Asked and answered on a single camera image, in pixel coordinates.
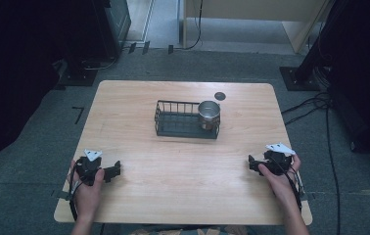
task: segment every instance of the silver cup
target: silver cup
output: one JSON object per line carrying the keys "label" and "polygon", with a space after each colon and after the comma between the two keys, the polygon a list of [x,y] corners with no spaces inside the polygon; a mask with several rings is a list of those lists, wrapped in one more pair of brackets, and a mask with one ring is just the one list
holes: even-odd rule
{"label": "silver cup", "polygon": [[202,129],[211,130],[219,122],[219,105],[213,101],[203,101],[198,106]]}

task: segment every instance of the stainless steel mug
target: stainless steel mug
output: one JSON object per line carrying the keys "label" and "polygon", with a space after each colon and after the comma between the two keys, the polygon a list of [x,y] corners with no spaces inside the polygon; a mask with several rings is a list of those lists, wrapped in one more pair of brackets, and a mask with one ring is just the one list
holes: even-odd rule
{"label": "stainless steel mug", "polygon": [[213,101],[203,101],[198,106],[198,113],[201,127],[206,130],[211,130],[219,122],[219,105]]}

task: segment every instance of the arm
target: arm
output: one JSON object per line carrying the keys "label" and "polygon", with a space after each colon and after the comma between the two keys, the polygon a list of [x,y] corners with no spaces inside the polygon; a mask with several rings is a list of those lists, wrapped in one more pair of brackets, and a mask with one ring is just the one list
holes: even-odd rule
{"label": "arm", "polygon": [[[297,155],[294,155],[293,159],[293,169],[298,170],[301,167],[301,160]],[[309,234],[303,218],[301,217],[301,212],[299,211],[295,195],[287,177],[285,175],[273,174],[263,164],[260,164],[258,169],[267,178],[271,189],[276,195],[277,201],[283,210],[283,220],[285,223],[286,233],[289,235]],[[293,180],[293,174],[289,172],[288,174]]]}
{"label": "arm", "polygon": [[[96,216],[97,208],[100,205],[101,188],[105,171],[99,169],[96,173],[94,185],[80,185],[75,191],[74,203],[77,209],[78,218],[72,229],[71,235],[91,234],[94,217]],[[74,181],[78,180],[78,174],[74,174]]]}

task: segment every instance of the white tag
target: white tag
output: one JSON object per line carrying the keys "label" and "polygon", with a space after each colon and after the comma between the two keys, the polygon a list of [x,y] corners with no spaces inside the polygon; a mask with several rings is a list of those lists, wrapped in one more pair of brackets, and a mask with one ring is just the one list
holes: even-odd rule
{"label": "white tag", "polygon": [[84,154],[87,156],[87,158],[88,158],[88,160],[90,160],[90,162],[93,162],[97,158],[99,158],[103,154],[103,152],[102,151],[95,151],[95,150],[85,149]]}
{"label": "white tag", "polygon": [[294,155],[296,152],[288,148],[286,145],[280,143],[280,144],[273,144],[273,145],[266,145],[265,146],[267,149],[278,152],[278,153],[283,153],[283,154],[291,154]]}

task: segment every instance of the metal basket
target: metal basket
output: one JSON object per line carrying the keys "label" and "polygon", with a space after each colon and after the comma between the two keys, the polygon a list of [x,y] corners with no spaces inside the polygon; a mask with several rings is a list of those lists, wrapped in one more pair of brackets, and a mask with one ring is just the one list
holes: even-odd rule
{"label": "metal basket", "polygon": [[158,100],[155,129],[158,136],[216,139],[220,120],[212,129],[202,128],[198,106],[200,103]]}

